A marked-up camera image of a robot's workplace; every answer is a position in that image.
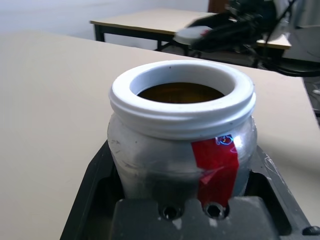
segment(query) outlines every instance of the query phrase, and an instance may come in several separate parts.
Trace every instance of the brown liquid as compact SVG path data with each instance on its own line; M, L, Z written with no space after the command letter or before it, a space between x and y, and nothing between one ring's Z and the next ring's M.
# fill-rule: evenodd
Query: brown liquid
M138 96L168 104L194 104L224 97L214 88L189 82L173 82L153 86L140 92Z

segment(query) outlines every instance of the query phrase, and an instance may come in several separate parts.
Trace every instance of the red tape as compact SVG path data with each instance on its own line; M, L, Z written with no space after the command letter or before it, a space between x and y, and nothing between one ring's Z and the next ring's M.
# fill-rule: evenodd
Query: red tape
M198 168L205 174L199 179L198 199L202 206L216 202L226 207L232 196L237 171L238 153L231 135L192 142Z

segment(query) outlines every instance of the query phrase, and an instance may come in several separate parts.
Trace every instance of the white rim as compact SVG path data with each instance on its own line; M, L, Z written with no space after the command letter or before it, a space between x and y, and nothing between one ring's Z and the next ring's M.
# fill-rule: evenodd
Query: white rim
M161 84L153 83L152 79L135 83L143 73L182 65L206 67L213 77L215 71L223 72L232 81L233 90L216 100L188 104L155 102L137 96L146 88ZM196 79L194 83L203 84ZM245 121L256 102L254 85L247 75L232 67L202 60L161 61L128 70L114 81L109 98L113 110L128 127L146 135L180 140L223 133L231 125Z

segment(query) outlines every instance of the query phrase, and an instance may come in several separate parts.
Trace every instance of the silver jar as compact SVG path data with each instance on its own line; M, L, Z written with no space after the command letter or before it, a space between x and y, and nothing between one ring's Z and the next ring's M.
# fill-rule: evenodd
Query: silver jar
M201 84L224 97L177 104L138 96L167 83ZM198 198L225 206L244 194L257 146L248 76L201 60L155 62L119 76L109 98L108 144L127 198L161 204Z

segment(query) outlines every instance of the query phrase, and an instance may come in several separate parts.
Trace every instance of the beige tabletop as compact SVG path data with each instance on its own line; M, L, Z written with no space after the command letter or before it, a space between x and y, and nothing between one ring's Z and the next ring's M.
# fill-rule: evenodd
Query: beige tabletop
M139 65L186 59L35 31L1 35L0 239L59 239L87 166L107 139L113 81ZM276 163L320 172L320 131L302 79L230 66L255 83L263 150ZM319 189L306 204L301 187L288 185L320 225Z
M194 20L213 14L210 12L156 8L127 15L92 20L90 23L100 26L174 35L178 30L185 28ZM264 46L264 43L263 40L257 42L258 46ZM268 47L288 50L291 44L284 35L281 35L278 39L270 41Z

